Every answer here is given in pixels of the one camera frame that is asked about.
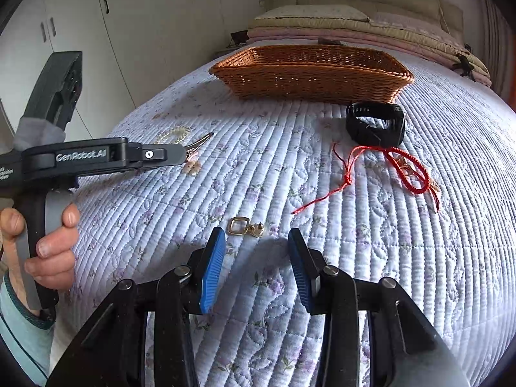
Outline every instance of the metal bolt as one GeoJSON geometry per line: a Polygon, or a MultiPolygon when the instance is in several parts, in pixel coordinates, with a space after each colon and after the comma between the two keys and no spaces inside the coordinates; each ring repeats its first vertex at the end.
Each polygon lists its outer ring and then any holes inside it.
{"type": "Polygon", "coordinates": [[[133,286],[133,282],[130,279],[123,279],[118,283],[118,289],[120,291],[127,291],[133,286]]]}
{"type": "Polygon", "coordinates": [[[383,278],[382,279],[382,285],[385,288],[395,288],[396,287],[396,281],[392,278],[383,278]]]}
{"type": "Polygon", "coordinates": [[[322,271],[329,276],[337,276],[339,274],[339,268],[334,265],[324,266],[322,271]]]}
{"type": "Polygon", "coordinates": [[[178,266],[174,269],[174,273],[177,276],[187,276],[190,273],[190,267],[186,265],[178,266]]]}

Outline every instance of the wicker basket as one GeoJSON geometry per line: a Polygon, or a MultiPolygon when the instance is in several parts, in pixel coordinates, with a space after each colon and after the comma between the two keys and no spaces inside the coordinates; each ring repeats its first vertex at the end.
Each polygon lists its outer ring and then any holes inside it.
{"type": "Polygon", "coordinates": [[[391,103],[414,76],[383,51],[336,45],[248,48],[218,62],[216,75],[239,97],[391,103]]]}

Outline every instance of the blue gripper pad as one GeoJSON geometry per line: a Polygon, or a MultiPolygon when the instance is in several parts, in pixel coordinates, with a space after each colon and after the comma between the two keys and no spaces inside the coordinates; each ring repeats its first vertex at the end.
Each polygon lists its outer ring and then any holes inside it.
{"type": "Polygon", "coordinates": [[[296,278],[297,291],[301,299],[301,304],[303,304],[306,311],[310,313],[313,308],[312,284],[304,269],[299,249],[305,249],[306,252],[308,252],[301,231],[299,231],[298,228],[292,228],[288,233],[288,255],[291,259],[293,275],[296,278]]]}
{"type": "Polygon", "coordinates": [[[213,251],[202,277],[201,299],[199,301],[199,306],[203,314],[206,314],[211,310],[215,303],[215,296],[217,294],[220,269],[223,266],[225,255],[225,235],[222,228],[215,227],[213,229],[205,248],[212,249],[213,251]]]}

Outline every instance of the red string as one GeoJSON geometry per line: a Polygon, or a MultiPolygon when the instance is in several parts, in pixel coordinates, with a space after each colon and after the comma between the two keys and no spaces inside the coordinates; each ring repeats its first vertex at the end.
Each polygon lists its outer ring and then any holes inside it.
{"type": "Polygon", "coordinates": [[[439,191],[439,187],[435,184],[435,182],[428,175],[428,172],[422,166],[422,164],[412,156],[411,154],[400,150],[398,147],[391,148],[382,148],[382,147],[369,147],[366,145],[359,145],[353,148],[352,152],[349,153],[348,161],[344,161],[344,159],[337,153],[335,147],[337,143],[334,142],[332,146],[332,151],[337,156],[337,158],[344,165],[344,176],[342,177],[342,184],[331,191],[329,191],[325,196],[314,199],[308,204],[303,205],[302,207],[296,209],[292,214],[297,214],[304,209],[308,208],[310,205],[315,204],[320,201],[324,201],[329,196],[333,195],[336,192],[339,192],[345,189],[347,186],[352,184],[352,169],[357,158],[366,150],[375,150],[383,152],[383,155],[387,158],[387,160],[394,166],[396,171],[398,172],[399,178],[402,180],[405,187],[415,195],[423,194],[427,190],[432,194],[433,200],[435,202],[436,212],[439,212],[439,198],[437,196],[437,191],[439,191]],[[394,158],[391,153],[396,153],[399,157],[394,158]],[[417,169],[419,169],[420,173],[407,164],[407,160],[411,161],[417,169]],[[414,175],[421,182],[421,187],[414,186],[408,179],[408,176],[414,175]]]}

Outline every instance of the dark green cuff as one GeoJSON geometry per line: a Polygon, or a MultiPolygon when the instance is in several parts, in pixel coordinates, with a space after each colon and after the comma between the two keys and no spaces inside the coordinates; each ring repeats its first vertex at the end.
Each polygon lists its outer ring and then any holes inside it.
{"type": "Polygon", "coordinates": [[[55,307],[52,307],[51,310],[42,310],[40,317],[36,317],[29,310],[27,310],[27,308],[22,304],[22,302],[16,295],[15,289],[12,287],[11,280],[9,279],[9,271],[7,271],[4,275],[4,283],[12,303],[15,305],[16,309],[20,312],[20,314],[23,317],[25,317],[25,319],[29,323],[33,324],[38,329],[43,330],[48,330],[54,325],[56,321],[55,307]]]}

